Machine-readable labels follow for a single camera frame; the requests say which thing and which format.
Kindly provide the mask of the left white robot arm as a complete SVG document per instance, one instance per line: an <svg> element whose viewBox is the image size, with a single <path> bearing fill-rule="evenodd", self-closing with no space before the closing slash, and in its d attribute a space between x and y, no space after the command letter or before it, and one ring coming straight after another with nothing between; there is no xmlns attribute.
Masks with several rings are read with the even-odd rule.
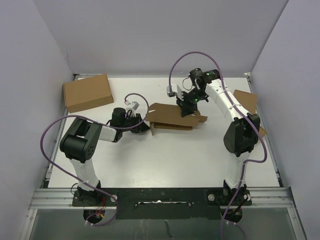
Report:
<svg viewBox="0 0 320 240"><path fill-rule="evenodd" d="M117 143L124 132L142 134L150 127L139 113L121 107L113 109L111 119L103 125L76 117L60 142L60 151L70 160L78 181L77 191L80 197L91 206L102 199L99 191L101 182L93 166L93 155L98 141Z"/></svg>

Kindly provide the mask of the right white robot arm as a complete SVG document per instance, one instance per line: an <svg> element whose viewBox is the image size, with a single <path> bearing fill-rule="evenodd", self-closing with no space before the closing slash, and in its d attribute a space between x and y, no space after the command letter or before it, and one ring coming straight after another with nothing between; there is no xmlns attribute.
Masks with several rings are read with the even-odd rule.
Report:
<svg viewBox="0 0 320 240"><path fill-rule="evenodd" d="M222 198L232 205L241 197L237 188L245 185L245 174L242 173L242 169L244 161L248 159L258 142L260 117L256 113L252 114L234 97L220 79L218 70L203 72L200 68L195 68L188 77L191 80L191 90L183 91L179 85L172 84L167 87L167 95L176 97L181 117L194 115L198 111L198 102L208 102L212 99L229 123L223 144L233 156L224 180L227 188L223 190Z"/></svg>

